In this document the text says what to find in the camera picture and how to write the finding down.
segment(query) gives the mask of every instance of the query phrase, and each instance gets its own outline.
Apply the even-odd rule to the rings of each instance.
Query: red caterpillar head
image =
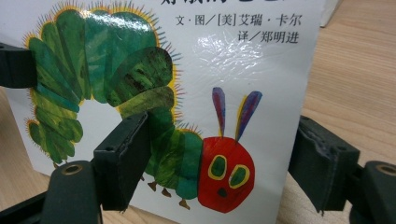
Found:
[[[252,92],[242,102],[235,139],[223,137],[225,127],[225,96],[213,89],[213,102],[218,114],[220,137],[204,139],[198,185],[198,201],[210,209],[228,213],[246,199],[254,187],[255,169],[245,148],[238,143],[262,94]]]

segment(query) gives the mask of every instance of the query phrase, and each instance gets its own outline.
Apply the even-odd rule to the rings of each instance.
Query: green eye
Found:
[[[230,188],[237,189],[248,182],[250,171],[246,165],[236,165],[230,176]]]
[[[212,179],[221,180],[227,170],[227,160],[224,156],[217,155],[210,163],[208,174]]]

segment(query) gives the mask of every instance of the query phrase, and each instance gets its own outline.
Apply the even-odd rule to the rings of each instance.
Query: purple antenna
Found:
[[[212,91],[213,104],[216,108],[216,113],[218,115],[220,136],[224,136],[225,127],[225,95],[224,91],[220,87],[213,88]]]
[[[257,105],[259,104],[261,98],[262,98],[261,92],[253,91],[242,102],[242,106],[239,111],[239,118],[236,126],[236,132],[235,132],[236,142],[239,141],[242,134],[244,133],[244,130],[247,127],[251,116],[253,116],[253,113],[256,110]]]

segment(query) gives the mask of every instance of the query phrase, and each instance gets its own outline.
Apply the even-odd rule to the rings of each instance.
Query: green caterpillar body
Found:
[[[155,128],[147,174],[183,199],[197,197],[203,141],[175,126],[177,54],[162,48],[154,15],[131,3],[90,10],[62,4],[54,11],[39,35],[26,36],[38,73],[30,90],[35,118],[27,122],[33,141],[62,163],[83,137],[78,111],[85,100],[109,104],[123,119],[148,110]]]

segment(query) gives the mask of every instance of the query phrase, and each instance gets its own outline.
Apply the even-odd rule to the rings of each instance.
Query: caterpillar nose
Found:
[[[225,197],[227,197],[227,191],[224,188],[221,188],[221,189],[218,190],[218,195],[220,197],[225,198]]]

